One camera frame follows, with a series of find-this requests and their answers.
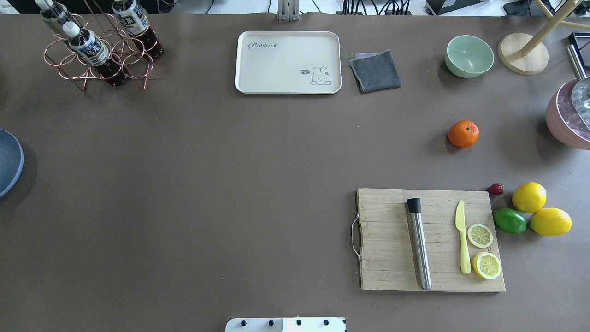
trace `brown tabletop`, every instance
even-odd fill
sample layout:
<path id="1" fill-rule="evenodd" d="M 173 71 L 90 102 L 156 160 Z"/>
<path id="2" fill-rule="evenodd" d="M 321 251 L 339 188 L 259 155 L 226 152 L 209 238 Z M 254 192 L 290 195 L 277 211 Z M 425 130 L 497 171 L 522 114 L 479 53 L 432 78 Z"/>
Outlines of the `brown tabletop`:
<path id="1" fill-rule="evenodd" d="M 348 331 L 588 329 L 590 153 L 545 124 L 574 78 L 563 48 L 548 67 L 507 69 L 495 48 L 543 18 L 152 16 L 166 49 L 142 91 L 90 82 L 81 92 L 42 60 L 36 15 L 0 15 L 0 128 L 25 163 L 0 198 L 0 330 L 223 331 L 231 317 L 346 317 Z M 244 95 L 234 87 L 246 30 L 322 30 L 340 38 L 334 95 Z M 444 65 L 456 35 L 488 42 L 492 69 L 459 79 Z M 390 49 L 395 90 L 360 94 L 350 53 Z M 471 148 L 445 138 L 460 119 Z M 567 235 L 498 230 L 499 294 L 364 291 L 350 248 L 358 188 L 548 191 Z"/>

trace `metal pot handle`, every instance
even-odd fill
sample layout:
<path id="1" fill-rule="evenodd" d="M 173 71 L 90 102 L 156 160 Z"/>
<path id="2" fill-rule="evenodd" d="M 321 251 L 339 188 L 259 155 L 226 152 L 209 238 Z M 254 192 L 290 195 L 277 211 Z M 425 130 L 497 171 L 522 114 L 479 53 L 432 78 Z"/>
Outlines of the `metal pot handle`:
<path id="1" fill-rule="evenodd" d="M 586 72 L 582 67 L 582 62 L 578 57 L 578 53 L 573 45 L 568 45 L 565 48 L 565 53 L 568 55 L 569 63 L 571 63 L 573 68 L 573 73 L 576 75 L 576 78 L 580 81 L 586 78 Z"/>

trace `gray cloth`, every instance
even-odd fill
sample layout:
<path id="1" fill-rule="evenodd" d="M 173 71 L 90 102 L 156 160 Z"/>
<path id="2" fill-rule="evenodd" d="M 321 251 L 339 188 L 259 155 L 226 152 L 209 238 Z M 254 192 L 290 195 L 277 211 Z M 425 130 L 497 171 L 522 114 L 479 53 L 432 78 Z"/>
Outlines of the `gray cloth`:
<path id="1" fill-rule="evenodd" d="M 361 92 L 394 89 L 402 86 L 402 79 L 389 50 L 373 56 L 356 56 L 350 66 L 359 81 Z"/>

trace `bottle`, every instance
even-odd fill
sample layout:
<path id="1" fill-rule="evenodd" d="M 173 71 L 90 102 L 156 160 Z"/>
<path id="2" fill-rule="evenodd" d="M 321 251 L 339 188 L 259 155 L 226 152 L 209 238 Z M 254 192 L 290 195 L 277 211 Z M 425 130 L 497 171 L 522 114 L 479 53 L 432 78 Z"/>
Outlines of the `bottle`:
<path id="1" fill-rule="evenodd" d="M 49 25 L 55 34 L 61 36 L 63 34 L 62 26 L 66 22 L 74 22 L 74 17 L 68 9 L 59 2 L 53 0 L 35 0 L 39 8 L 41 8 L 41 16 L 43 21 Z"/>
<path id="2" fill-rule="evenodd" d="M 94 67 L 108 84 L 118 86 L 125 82 L 125 67 L 113 61 L 109 49 L 92 30 L 80 28 L 74 22 L 66 22 L 64 32 L 70 37 L 70 48 L 78 53 L 84 62 Z"/>
<path id="3" fill-rule="evenodd" d="M 143 46 L 137 40 L 133 40 L 138 49 L 145 48 L 152 58 L 157 58 L 164 53 L 156 34 L 149 25 L 148 18 L 135 0 L 114 0 L 113 12 L 125 31 L 132 38 L 142 42 Z"/>

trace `white bottle cap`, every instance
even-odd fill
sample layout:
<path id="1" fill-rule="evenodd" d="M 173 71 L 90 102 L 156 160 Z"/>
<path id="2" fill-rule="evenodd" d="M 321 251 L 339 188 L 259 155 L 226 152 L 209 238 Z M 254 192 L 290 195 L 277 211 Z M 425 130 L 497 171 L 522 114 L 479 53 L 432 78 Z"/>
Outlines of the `white bottle cap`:
<path id="1" fill-rule="evenodd" d="M 64 32 L 70 37 L 77 36 L 80 33 L 80 27 L 74 22 L 66 22 L 64 24 Z"/>
<path id="2" fill-rule="evenodd" d="M 39 8 L 46 10 L 53 6 L 53 0 L 35 0 Z"/>

